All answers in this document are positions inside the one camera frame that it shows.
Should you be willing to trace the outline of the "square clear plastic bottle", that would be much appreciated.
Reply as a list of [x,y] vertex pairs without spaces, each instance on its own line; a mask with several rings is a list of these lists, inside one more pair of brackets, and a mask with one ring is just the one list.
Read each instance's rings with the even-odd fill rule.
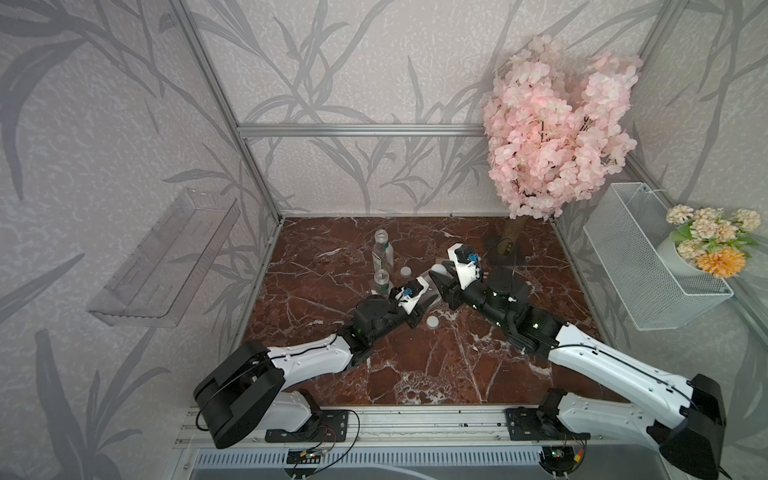
[[432,294],[432,293],[436,293],[436,294],[439,294],[439,293],[437,292],[437,290],[435,289],[434,283],[433,283],[433,282],[432,282],[432,280],[430,279],[429,275],[430,275],[430,269],[429,269],[429,270],[427,270],[427,271],[425,271],[425,272],[423,272],[423,273],[422,273],[422,274],[421,274],[421,275],[418,277],[418,282],[419,282],[419,283],[420,283],[420,284],[421,284],[421,285],[424,287],[424,290],[423,290],[423,292],[422,292],[422,294],[421,294],[420,298],[421,298],[422,296],[424,296],[424,295],[429,295],[429,294]]

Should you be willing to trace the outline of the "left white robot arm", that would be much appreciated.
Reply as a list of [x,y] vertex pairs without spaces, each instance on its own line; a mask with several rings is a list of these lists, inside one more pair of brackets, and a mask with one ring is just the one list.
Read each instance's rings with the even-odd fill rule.
[[239,346],[194,389],[196,422],[204,423],[218,449],[254,431],[267,441],[322,442],[333,420],[306,391],[288,389],[326,374],[354,369],[370,358],[375,343],[403,324],[414,328],[439,301],[436,293],[385,298],[371,295],[335,333],[313,342],[267,347],[258,340]]

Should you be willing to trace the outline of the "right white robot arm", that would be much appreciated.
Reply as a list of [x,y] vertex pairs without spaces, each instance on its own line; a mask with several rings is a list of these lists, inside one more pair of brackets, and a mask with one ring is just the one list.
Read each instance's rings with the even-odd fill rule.
[[718,479],[726,430],[717,381],[665,372],[591,337],[576,325],[528,301],[525,281],[507,268],[488,277],[443,262],[429,276],[452,310],[467,306],[498,327],[518,351],[575,371],[623,397],[598,401],[551,391],[538,410],[542,429],[605,435],[656,450],[698,479]]

